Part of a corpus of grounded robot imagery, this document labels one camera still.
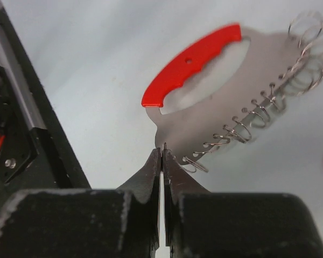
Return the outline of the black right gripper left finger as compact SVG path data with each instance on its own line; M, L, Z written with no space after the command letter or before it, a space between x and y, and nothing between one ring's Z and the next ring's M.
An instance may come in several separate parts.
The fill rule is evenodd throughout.
M27 189L0 211L0 257L154 257L161 150L117 189Z

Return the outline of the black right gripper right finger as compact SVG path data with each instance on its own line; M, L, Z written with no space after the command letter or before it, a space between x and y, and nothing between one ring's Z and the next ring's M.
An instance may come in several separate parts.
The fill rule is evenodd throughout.
M314 219L289 193L210 192L163 149L170 257L323 257Z

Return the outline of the red handled metal key organiser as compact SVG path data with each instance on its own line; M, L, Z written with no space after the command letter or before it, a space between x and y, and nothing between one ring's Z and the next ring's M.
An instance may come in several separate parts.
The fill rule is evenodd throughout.
M228 45L249 41L237 71L217 91L180 111L161 113L165 97L181 88ZM286 98L301 96L323 80L323 16L300 13L286 31L264 33L238 23L223 26L175 56L152 80L141 104L156 125L155 146L167 147L180 165L205 171L206 154L252 141L286 109Z

